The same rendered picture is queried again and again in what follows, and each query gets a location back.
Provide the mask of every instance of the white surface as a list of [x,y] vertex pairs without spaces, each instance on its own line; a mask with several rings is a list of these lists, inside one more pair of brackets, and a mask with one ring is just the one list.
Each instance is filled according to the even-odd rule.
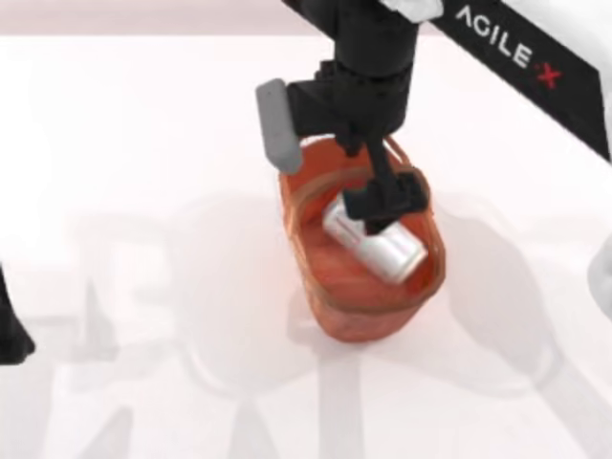
[[612,324],[586,282],[612,168],[445,39],[419,46],[397,139],[447,282],[392,339],[314,325],[254,87],[330,52],[0,41],[0,252],[40,348],[0,369],[0,457],[612,457]]

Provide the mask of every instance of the white can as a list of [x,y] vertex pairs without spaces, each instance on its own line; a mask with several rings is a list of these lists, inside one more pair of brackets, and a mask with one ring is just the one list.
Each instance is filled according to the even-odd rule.
[[423,242],[399,222],[367,235],[365,223],[346,214],[341,194],[325,209],[323,229],[388,284],[405,282],[427,258]]

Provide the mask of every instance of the orange bag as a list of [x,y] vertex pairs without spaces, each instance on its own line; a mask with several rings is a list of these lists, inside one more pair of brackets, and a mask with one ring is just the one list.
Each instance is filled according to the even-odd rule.
[[[386,139],[396,171],[419,174],[402,149]],[[363,342],[400,330],[431,298],[445,278],[445,249],[431,208],[401,219],[425,244],[427,259],[401,285],[388,285],[324,232],[322,212],[344,187],[363,186],[373,176],[367,153],[347,158],[334,139],[303,148],[304,164],[280,175],[285,230],[292,243],[311,309],[332,338]]]

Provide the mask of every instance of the white table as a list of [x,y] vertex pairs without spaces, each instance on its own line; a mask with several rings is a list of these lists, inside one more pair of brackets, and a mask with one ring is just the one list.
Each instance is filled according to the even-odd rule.
[[397,139],[447,282],[391,339],[315,326],[253,89],[331,50],[0,41],[0,252],[39,346],[0,369],[0,457],[612,457],[612,324],[586,285],[612,168],[444,38]]

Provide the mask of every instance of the black object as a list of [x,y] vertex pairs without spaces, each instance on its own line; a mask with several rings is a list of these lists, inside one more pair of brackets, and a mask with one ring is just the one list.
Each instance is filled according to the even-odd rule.
[[377,0],[283,0],[335,42],[314,80],[287,86],[299,137],[334,134],[349,157],[365,145],[374,179],[344,193],[348,215],[380,232],[427,208],[423,184],[396,176],[383,140],[405,119],[419,26]]
[[14,313],[0,267],[0,365],[23,363],[36,346]]
[[595,67],[503,2],[444,0],[444,5],[434,26],[610,161]]

